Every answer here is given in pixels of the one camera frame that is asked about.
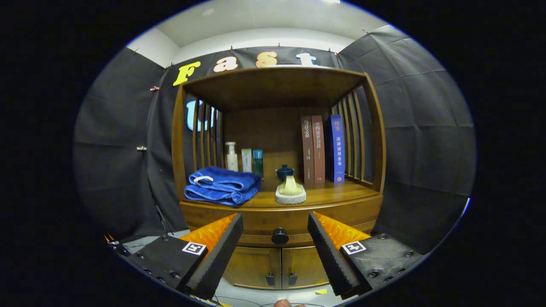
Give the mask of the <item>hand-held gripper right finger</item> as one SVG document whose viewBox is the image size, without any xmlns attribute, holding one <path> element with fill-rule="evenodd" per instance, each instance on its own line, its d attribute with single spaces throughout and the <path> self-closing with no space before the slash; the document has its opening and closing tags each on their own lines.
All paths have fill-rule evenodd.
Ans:
<svg viewBox="0 0 546 307">
<path fill-rule="evenodd" d="M 318 212 L 309 213 L 308 232 L 335 295 L 343 299 L 386 286 L 423 258 L 387 233 L 367 235 Z"/>
</svg>

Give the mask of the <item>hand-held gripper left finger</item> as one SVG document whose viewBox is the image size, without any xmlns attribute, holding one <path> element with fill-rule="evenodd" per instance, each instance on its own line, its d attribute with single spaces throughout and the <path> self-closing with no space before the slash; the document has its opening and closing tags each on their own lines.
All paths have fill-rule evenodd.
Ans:
<svg viewBox="0 0 546 307">
<path fill-rule="evenodd" d="M 212 299 L 242 232 L 242 214 L 231 214 L 182 237 L 158 237 L 128 260 L 173 289 Z"/>
</svg>

